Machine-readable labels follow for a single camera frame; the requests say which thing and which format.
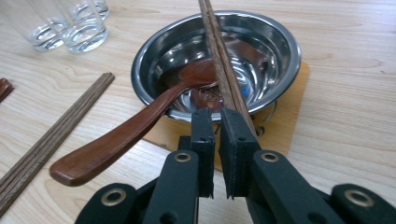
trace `spoon handle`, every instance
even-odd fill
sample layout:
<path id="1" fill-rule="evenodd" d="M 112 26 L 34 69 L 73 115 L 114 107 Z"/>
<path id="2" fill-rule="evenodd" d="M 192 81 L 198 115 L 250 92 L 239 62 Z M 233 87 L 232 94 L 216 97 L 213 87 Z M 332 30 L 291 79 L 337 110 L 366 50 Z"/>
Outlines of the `spoon handle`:
<path id="1" fill-rule="evenodd" d="M 49 173 L 66 186 L 80 186 L 120 158 L 160 119 L 166 109 L 189 85 L 181 81 L 120 126 L 66 156 L 49 168 Z"/>

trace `wooden spoon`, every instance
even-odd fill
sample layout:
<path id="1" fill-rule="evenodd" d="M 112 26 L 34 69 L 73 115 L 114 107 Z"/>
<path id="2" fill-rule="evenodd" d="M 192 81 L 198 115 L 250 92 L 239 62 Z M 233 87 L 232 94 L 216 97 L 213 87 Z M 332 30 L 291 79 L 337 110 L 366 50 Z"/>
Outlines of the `wooden spoon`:
<path id="1" fill-rule="evenodd" d="M 216 83 L 215 74 L 215 66 L 210 59 L 190 63 L 180 71 L 180 81 L 176 86 L 116 129 L 60 158 L 49 168 L 50 175 L 66 186 L 87 183 L 139 141 L 181 93 L 213 85 Z"/>

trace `glass cup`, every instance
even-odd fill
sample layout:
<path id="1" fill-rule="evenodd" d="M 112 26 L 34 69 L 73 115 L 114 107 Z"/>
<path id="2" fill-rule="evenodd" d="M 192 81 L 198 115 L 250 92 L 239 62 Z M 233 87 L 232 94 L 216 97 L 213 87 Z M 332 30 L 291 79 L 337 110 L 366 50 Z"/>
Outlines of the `glass cup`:
<path id="1" fill-rule="evenodd" d="M 110 10 L 108 10 L 106 0 L 93 0 L 93 4 L 98 10 L 100 17 L 102 17 L 102 20 L 105 20 L 108 17 L 108 14 L 110 13 Z"/>
<path id="2" fill-rule="evenodd" d="M 31 0 L 37 14 L 74 53 L 100 46 L 107 29 L 92 0 Z"/>
<path id="3" fill-rule="evenodd" d="M 2 0 L 0 12 L 6 16 L 10 26 L 38 51 L 56 49 L 64 43 L 26 0 Z"/>

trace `screw hole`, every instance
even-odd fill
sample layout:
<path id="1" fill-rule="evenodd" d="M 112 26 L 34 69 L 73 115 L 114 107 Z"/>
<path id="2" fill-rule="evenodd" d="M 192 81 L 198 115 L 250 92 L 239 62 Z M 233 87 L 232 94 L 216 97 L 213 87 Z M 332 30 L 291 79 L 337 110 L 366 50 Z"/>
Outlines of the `screw hole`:
<path id="1" fill-rule="evenodd" d="M 314 223 L 314 224 L 326 224 L 327 223 L 326 218 L 318 213 L 308 214 L 308 219 L 311 221 L 311 223 Z"/>
<path id="2" fill-rule="evenodd" d="M 350 202 L 362 207 L 371 207 L 375 204 L 370 196 L 357 189 L 347 189 L 344 194 Z"/>
<path id="3" fill-rule="evenodd" d="M 160 221 L 162 224 L 174 224 L 177 222 L 177 214 L 175 212 L 164 213 L 160 217 Z"/>
<path id="4" fill-rule="evenodd" d="M 111 189 L 102 196 L 102 204 L 105 206 L 114 206 L 121 203 L 126 198 L 126 192 L 123 189 Z"/>
<path id="5" fill-rule="evenodd" d="M 273 153 L 266 152 L 262 153 L 262 159 L 269 162 L 275 162 L 279 160 L 279 157 Z"/>
<path id="6" fill-rule="evenodd" d="M 175 160 L 180 162 L 189 161 L 191 160 L 191 155 L 184 152 L 177 153 L 175 156 Z"/>

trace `metal bowl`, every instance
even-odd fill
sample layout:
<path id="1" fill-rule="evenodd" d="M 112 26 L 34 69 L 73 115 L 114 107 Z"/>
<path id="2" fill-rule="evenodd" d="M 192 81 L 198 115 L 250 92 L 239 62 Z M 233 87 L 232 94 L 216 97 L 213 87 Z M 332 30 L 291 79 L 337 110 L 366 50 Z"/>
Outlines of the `metal bowl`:
<path id="1" fill-rule="evenodd" d="M 291 33 L 280 23 L 246 11 L 215 12 L 222 37 L 250 114 L 274 102 L 296 78 L 301 52 Z M 176 21 L 153 35 L 137 52 L 132 66 L 132 83 L 140 100 L 148 105 L 162 93 L 160 76 L 183 64 L 209 58 L 201 14 Z M 200 106 L 183 93 L 165 116 L 191 121 Z M 213 111 L 213 121 L 220 120 Z"/>

